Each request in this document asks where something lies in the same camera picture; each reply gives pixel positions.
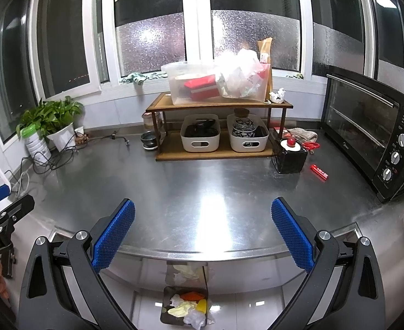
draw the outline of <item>red lid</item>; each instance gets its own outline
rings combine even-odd
[[[296,144],[296,141],[295,141],[295,139],[294,139],[293,137],[290,137],[290,138],[287,140],[287,145],[288,145],[289,147],[293,148],[293,147],[295,146],[295,144]]]

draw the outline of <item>green leaves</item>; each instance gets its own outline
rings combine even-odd
[[[83,105],[73,101],[70,96],[59,101],[43,101],[40,99],[37,107],[23,113],[20,123],[16,127],[16,132],[20,137],[22,128],[35,124],[36,130],[44,137],[62,130],[74,121],[75,116],[82,113]]]

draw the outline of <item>red scissors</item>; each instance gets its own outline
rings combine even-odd
[[[304,142],[304,143],[302,144],[302,146],[303,146],[306,150],[309,150],[309,152],[311,153],[311,155],[313,154],[314,149],[317,149],[317,148],[320,147],[319,143],[317,143],[317,142]]]

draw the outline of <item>red lighter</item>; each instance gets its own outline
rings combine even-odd
[[[315,172],[318,176],[320,176],[322,179],[327,180],[328,178],[328,174],[326,174],[323,170],[321,170],[320,168],[318,168],[317,165],[313,164],[311,165],[311,170],[313,172]]]

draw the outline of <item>white storage basket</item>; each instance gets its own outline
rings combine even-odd
[[[216,129],[219,134],[212,137],[184,137],[187,127],[195,123],[198,119],[214,119],[216,123],[213,128]],[[220,140],[220,124],[219,117],[216,114],[195,114],[188,115],[184,118],[184,122],[181,127],[181,139],[184,149],[189,153],[210,153],[217,150]]]
[[[266,148],[267,139],[269,137],[269,131],[267,130],[266,125],[263,123],[260,117],[254,114],[248,115],[254,125],[262,126],[266,131],[266,136],[264,137],[236,137],[232,134],[233,124],[236,116],[234,114],[228,115],[227,117],[227,125],[228,125],[228,134],[230,137],[230,144],[234,151],[237,153],[260,153]]]

